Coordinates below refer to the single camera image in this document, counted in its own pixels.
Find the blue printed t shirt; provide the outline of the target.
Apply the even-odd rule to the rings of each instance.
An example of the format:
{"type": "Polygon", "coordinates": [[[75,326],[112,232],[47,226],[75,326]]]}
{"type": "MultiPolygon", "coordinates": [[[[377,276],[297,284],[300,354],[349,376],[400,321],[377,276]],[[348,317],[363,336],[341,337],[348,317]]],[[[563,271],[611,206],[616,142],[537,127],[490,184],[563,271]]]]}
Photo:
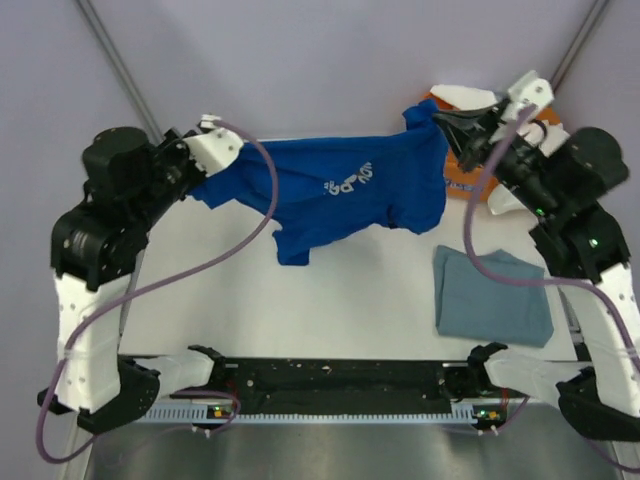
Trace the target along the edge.
{"type": "Polygon", "coordinates": [[[278,175],[273,220],[277,260],[305,266],[316,247],[371,225],[422,234],[446,205],[448,144],[424,100],[404,111],[405,129],[390,136],[267,141],[278,175]]]}

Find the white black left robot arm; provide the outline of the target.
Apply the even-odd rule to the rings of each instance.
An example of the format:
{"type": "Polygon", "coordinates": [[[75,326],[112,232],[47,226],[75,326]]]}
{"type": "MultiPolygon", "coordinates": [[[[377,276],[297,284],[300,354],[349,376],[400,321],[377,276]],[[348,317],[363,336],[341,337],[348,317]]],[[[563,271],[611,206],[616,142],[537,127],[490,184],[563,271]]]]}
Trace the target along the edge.
{"type": "Polygon", "coordinates": [[[58,296],[58,356],[65,365],[49,407],[75,411],[85,431],[104,434],[142,418],[156,400],[195,387],[216,396],[225,370],[211,348],[190,346],[177,355],[134,359],[119,354],[124,324],[115,307],[67,344],[100,307],[122,297],[148,244],[151,228],[204,172],[171,129],[154,145],[137,127],[96,135],[82,152],[87,179],[82,201],[63,214],[51,234],[51,267],[58,296]]]}

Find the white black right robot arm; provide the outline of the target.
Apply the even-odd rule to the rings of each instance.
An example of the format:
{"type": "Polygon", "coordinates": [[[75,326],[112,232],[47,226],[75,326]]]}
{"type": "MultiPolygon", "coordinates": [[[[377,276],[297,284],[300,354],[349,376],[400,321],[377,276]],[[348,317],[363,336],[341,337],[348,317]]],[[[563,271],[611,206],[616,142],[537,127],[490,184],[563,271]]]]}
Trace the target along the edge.
{"type": "Polygon", "coordinates": [[[433,116],[459,166],[495,178],[536,217],[531,230],[548,276],[540,285],[565,293],[590,355],[587,367],[534,359],[500,344],[474,348],[466,380],[476,394],[520,392],[558,409],[581,436],[639,439],[639,307],[630,251],[602,196],[627,180],[617,140],[596,127],[571,134],[552,154],[520,136],[536,118],[528,105],[509,115],[508,102],[433,116]]]}

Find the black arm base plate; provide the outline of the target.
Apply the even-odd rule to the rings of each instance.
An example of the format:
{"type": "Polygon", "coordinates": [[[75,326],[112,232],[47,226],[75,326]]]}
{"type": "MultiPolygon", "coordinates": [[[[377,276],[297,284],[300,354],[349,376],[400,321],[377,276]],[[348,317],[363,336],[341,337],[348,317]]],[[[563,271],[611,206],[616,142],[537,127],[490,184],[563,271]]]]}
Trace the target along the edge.
{"type": "Polygon", "coordinates": [[[227,357],[203,387],[172,399],[234,395],[241,413],[444,413],[453,403],[486,399],[502,406],[520,395],[480,386],[462,362],[227,357]]]}

